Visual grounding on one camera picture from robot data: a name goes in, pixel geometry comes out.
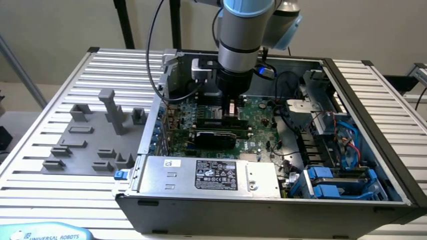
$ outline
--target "sticker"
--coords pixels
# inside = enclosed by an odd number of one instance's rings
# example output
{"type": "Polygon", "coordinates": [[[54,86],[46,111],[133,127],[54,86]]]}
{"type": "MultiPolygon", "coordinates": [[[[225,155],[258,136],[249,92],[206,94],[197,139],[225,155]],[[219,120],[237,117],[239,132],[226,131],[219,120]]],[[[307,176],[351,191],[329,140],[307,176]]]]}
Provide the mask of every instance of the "sticker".
{"type": "Polygon", "coordinates": [[[235,161],[198,160],[195,165],[195,187],[205,190],[238,190],[235,161]]]}
{"type": "Polygon", "coordinates": [[[181,159],[165,159],[163,167],[167,168],[179,168],[182,166],[181,159]]]}

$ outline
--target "white wall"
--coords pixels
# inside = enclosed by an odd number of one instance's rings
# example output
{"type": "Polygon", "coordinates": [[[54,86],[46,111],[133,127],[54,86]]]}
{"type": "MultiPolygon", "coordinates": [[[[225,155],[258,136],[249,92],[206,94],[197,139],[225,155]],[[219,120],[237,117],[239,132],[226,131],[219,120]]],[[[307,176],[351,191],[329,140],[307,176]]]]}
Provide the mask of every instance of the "white wall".
{"type": "MultiPolygon", "coordinates": [[[[146,47],[158,0],[127,0],[135,45],[146,47]]],[[[173,47],[165,1],[153,49],[173,47]]],[[[385,74],[427,62],[426,0],[299,0],[303,24],[293,54],[371,60],[385,74]]],[[[214,50],[217,8],[182,3],[183,48],[214,50]]],[[[125,48],[114,0],[0,0],[0,33],[38,83],[62,84],[89,47],[125,48]]],[[[0,57],[0,82],[18,82],[0,57]]]]}

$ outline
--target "white label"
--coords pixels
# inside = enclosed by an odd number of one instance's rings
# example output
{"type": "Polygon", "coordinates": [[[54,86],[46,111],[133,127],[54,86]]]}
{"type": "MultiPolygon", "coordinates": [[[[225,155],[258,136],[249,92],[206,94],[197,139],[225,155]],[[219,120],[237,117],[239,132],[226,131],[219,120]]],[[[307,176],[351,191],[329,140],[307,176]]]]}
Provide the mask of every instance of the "white label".
{"type": "Polygon", "coordinates": [[[163,167],[179,168],[181,166],[182,166],[182,160],[181,159],[165,159],[163,167]]]}

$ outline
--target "green circuit board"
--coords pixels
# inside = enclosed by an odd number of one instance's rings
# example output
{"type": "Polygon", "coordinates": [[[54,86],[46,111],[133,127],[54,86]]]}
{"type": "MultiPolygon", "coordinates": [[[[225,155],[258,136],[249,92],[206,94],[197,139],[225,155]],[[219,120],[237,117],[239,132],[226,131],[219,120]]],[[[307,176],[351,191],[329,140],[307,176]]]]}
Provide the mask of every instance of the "green circuit board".
{"type": "Polygon", "coordinates": [[[267,106],[269,100],[261,97],[247,97],[245,107],[239,107],[239,119],[247,120],[251,127],[249,139],[238,138],[235,148],[226,150],[197,149],[190,137],[197,131],[193,128],[197,118],[218,117],[218,106],[198,105],[194,99],[189,99],[181,104],[182,111],[175,118],[182,120],[181,129],[171,129],[170,137],[170,156],[174,157],[199,157],[217,159],[239,159],[241,154],[257,154],[262,162],[270,161],[267,151],[267,141],[271,146],[279,141],[278,129],[273,127],[274,109],[267,106]]]}

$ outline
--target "power supply label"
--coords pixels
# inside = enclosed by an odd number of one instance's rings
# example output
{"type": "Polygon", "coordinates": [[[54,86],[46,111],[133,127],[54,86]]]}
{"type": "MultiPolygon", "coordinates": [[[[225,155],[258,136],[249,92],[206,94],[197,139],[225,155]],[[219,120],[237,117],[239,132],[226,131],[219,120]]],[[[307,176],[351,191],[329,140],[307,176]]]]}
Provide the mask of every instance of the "power supply label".
{"type": "Polygon", "coordinates": [[[195,187],[206,190],[237,191],[237,162],[198,160],[195,166],[195,187]]]}

